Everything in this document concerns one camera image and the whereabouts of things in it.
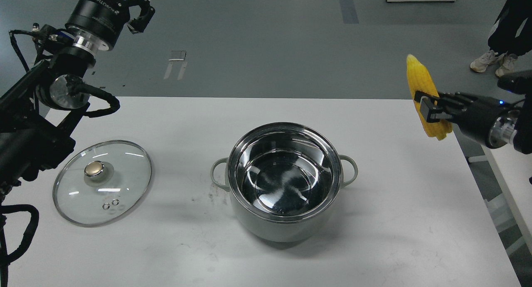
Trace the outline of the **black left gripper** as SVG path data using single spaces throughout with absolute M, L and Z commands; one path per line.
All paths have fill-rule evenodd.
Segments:
M 143 33 L 155 14 L 150 0 L 78 0 L 65 28 L 72 34 L 90 33 L 99 39 L 99 50 L 110 51 L 129 20 L 128 7 L 135 6 L 140 8 L 139 16 L 127 27 L 132 34 Z

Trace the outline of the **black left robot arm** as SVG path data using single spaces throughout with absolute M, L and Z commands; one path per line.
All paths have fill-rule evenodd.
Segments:
M 72 153 L 71 134 L 83 117 L 115 113 L 112 94 L 83 81 L 99 51 L 114 48 L 124 27 L 142 33 L 150 0 L 78 0 L 64 28 L 34 24 L 10 30 L 25 75 L 1 97 L 1 199 L 21 180 L 54 169 Z

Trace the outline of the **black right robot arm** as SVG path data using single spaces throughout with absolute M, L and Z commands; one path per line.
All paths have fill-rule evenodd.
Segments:
M 454 123 L 469 139 L 490 149 L 513 145 L 516 151 L 531 153 L 531 71 L 503 75 L 498 87 L 523 95 L 521 106 L 497 98 L 470 93 L 443 93 L 431 96 L 414 93 L 414 102 L 421 106 L 421 119 L 429 124 L 440 121 Z

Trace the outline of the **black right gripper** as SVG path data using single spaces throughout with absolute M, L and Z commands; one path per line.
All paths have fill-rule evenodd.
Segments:
M 490 149 L 513 144 L 519 109 L 497 98 L 466 93 L 414 93 L 422 122 L 455 123 L 469 139 Z

